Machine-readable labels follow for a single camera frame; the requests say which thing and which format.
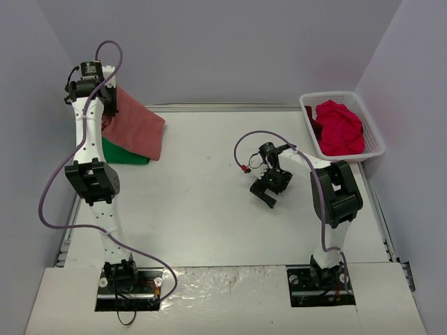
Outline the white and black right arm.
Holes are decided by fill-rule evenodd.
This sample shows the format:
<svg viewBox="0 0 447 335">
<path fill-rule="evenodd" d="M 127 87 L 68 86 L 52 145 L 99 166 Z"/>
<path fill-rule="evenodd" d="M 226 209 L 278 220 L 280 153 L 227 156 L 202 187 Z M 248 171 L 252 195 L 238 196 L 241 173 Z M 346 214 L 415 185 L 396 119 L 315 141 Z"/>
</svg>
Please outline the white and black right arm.
<svg viewBox="0 0 447 335">
<path fill-rule="evenodd" d="M 344 267 L 343 246 L 351 222 L 363 207 L 363 200 L 351 167 L 346 161 L 330 162 L 304 154 L 288 145 L 267 142 L 251 155 L 245 172 L 256 180 L 250 192 L 269 208 L 286 190 L 294 176 L 309 180 L 314 211 L 321 220 L 321 237 L 310 257 L 310 280 L 318 288 L 328 287 Z"/>
</svg>

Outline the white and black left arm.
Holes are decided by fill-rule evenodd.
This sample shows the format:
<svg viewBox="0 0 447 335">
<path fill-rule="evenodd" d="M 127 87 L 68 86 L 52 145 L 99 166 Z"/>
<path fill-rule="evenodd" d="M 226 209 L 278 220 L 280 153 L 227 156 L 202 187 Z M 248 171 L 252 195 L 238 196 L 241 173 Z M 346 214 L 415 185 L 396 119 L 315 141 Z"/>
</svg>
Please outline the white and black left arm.
<svg viewBox="0 0 447 335">
<path fill-rule="evenodd" d="M 80 79 L 68 84 L 78 149 L 64 173 L 96 219 L 103 244 L 105 278 L 123 291 L 132 292 L 140 285 L 141 275 L 132 252 L 119 244 L 124 238 L 117 211 L 120 180 L 106 163 L 102 147 L 103 113 L 117 111 L 114 71 L 115 67 L 104 66 L 98 60 L 82 62 Z"/>
</svg>

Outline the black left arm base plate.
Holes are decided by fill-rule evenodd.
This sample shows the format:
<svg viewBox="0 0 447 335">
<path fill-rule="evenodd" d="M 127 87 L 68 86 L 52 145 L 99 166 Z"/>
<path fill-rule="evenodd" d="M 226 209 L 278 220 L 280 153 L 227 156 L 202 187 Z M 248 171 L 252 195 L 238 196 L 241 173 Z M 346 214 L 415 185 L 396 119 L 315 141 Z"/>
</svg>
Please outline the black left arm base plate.
<svg viewBox="0 0 447 335">
<path fill-rule="evenodd" d="M 98 281 L 95 311 L 158 311 L 161 305 L 162 285 L 163 272 L 161 269 L 140 269 L 136 283 L 117 286 L 118 302 L 116 307 L 114 285 L 111 279 L 106 278 L 102 270 Z"/>
</svg>

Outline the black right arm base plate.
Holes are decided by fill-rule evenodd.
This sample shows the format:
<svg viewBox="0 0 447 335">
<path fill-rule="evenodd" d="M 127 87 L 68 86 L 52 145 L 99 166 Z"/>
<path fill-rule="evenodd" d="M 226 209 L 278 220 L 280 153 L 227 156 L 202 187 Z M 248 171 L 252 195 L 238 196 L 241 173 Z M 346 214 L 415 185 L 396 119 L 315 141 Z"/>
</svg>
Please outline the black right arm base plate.
<svg viewBox="0 0 447 335">
<path fill-rule="evenodd" d="M 309 265 L 297 265 L 286 268 L 289 298 L 292 308 L 316 308 L 355 306 L 354 295 L 348 293 L 352 289 L 349 279 L 344 278 L 343 266 L 340 270 L 332 270 L 328 278 L 317 284 L 311 276 Z"/>
</svg>

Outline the salmon pink t-shirt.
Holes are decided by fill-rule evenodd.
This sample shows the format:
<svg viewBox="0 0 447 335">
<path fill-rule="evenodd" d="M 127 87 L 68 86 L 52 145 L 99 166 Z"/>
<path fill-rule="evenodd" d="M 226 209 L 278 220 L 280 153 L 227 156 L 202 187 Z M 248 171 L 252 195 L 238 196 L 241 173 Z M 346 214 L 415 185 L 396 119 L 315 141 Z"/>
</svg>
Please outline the salmon pink t-shirt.
<svg viewBox="0 0 447 335">
<path fill-rule="evenodd" d="M 158 161 L 166 120 L 121 87 L 117 87 L 117 110 L 113 117 L 103 117 L 103 137 L 133 154 Z"/>
</svg>

